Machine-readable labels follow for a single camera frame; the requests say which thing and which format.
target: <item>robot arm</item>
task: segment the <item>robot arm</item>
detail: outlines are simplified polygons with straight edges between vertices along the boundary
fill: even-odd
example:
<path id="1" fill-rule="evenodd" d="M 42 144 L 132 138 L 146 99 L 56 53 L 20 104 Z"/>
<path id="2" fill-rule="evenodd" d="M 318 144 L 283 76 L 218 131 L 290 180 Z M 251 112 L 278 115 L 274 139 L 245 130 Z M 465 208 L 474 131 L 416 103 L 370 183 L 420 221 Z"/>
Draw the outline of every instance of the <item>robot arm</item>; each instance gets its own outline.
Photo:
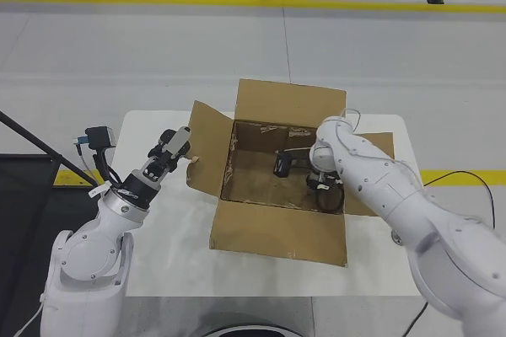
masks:
<path id="1" fill-rule="evenodd" d="M 459 319 L 466 336 L 506 336 L 506 238 L 480 219 L 437 206 L 408 166 L 354 135 L 343 117 L 323 121 L 310 161 L 335 172 L 397 232 L 417 288 L 433 307 Z"/>
<path id="2" fill-rule="evenodd" d="M 189 150 L 189 137 L 187 127 L 164 132 L 140 170 L 123 184 L 106 185 L 94 220 L 58 234 L 42 295 L 42 337 L 114 335 L 132 262 L 133 237 L 126 232 L 143 225 L 164 176 Z"/>

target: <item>cardboard box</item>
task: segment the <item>cardboard box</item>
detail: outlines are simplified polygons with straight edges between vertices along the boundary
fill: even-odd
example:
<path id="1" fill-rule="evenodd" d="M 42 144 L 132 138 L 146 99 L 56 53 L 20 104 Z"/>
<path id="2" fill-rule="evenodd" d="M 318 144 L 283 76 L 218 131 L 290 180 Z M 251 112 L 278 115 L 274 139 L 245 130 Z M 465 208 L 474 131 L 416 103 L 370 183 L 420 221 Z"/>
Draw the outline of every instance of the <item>cardboard box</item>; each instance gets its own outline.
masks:
<path id="1" fill-rule="evenodd" d="M 345 102 L 342 90 L 245 79 L 234 120 L 195 102 L 188 157 L 197 160 L 187 168 L 187 184 L 219 198 L 210 249 L 347 266 L 344 216 L 318 209 L 305 184 L 309 171 L 272 173 L 276 150 L 312 146 L 316 128 Z M 393 157 L 390 133 L 364 136 Z M 373 215 L 348 193 L 344 209 Z"/>

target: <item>yellow floor line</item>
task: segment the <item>yellow floor line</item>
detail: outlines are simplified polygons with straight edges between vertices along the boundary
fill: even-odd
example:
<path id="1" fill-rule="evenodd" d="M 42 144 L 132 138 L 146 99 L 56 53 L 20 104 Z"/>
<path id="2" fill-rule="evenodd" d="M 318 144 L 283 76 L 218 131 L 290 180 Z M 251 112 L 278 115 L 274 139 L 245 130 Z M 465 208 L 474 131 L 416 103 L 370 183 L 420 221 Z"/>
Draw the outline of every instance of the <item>yellow floor line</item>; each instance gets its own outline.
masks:
<path id="1" fill-rule="evenodd" d="M 103 183 L 103 179 L 97 170 L 92 171 L 95 177 L 100 183 Z M 436 179 L 442 175 L 451 172 L 451 170 L 431 170 L 423 169 L 420 171 L 422 175 L 422 181 L 427 183 L 433 179 Z M 472 170 L 474 174 L 479 175 L 484 179 L 488 185 L 502 185 L 506 186 L 506 170 Z M 481 185 L 482 182 L 469 174 L 452 174 L 438 182 L 434 183 L 434 186 L 474 186 Z M 84 179 L 77 176 L 75 173 L 69 170 L 58 171 L 57 178 L 54 182 L 55 186 L 88 186 L 89 183 Z"/>
<path id="2" fill-rule="evenodd" d="M 438 177 L 451 172 L 451 170 L 422 170 L 423 183 L 437 179 Z M 490 185 L 502 185 L 506 186 L 506 170 L 471 170 L 472 173 L 477 174 L 480 178 L 484 179 L 485 182 Z M 452 174 L 436 183 L 434 186 L 462 186 L 462 185 L 481 185 L 482 182 L 476 177 L 470 174 Z"/>
<path id="3" fill-rule="evenodd" d="M 182 4 L 207 6 L 290 7 L 351 10 L 389 10 L 444 13 L 502 13 L 506 5 L 382 3 L 345 0 L 12 0 L 0 3 L 92 3 L 92 4 Z"/>

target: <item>white table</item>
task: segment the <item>white table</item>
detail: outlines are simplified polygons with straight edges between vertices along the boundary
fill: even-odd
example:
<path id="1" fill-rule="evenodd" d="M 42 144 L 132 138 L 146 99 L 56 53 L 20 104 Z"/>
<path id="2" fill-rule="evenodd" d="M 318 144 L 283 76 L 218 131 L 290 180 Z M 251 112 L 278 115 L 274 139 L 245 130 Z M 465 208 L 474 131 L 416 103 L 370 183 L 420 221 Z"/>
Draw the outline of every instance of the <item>white table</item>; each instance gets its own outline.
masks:
<path id="1" fill-rule="evenodd" d="M 112 167 L 121 177 L 140 168 L 166 129 L 187 125 L 190 112 L 131 111 L 123 122 Z M 396 158 L 416 169 L 403 119 L 363 115 L 358 132 L 393 132 Z M 128 296 L 416 296 L 404 248 L 378 217 L 345 216 L 348 268 L 254 254 L 210 250 L 218 199 L 186 185 L 187 161 L 165 177 L 135 248 Z"/>

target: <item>black mat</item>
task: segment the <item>black mat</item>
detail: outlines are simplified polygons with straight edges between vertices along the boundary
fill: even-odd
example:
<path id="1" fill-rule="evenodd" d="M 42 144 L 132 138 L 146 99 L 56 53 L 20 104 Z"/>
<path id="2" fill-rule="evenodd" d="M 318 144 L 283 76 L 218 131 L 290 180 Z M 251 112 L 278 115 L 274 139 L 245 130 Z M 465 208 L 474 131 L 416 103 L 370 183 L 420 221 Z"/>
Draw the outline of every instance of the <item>black mat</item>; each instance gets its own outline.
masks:
<path id="1" fill-rule="evenodd" d="M 56 235 L 97 214 L 90 187 L 52 187 L 59 165 L 47 155 L 0 155 L 0 336 L 36 312 Z M 37 318 L 23 336 L 39 336 Z"/>

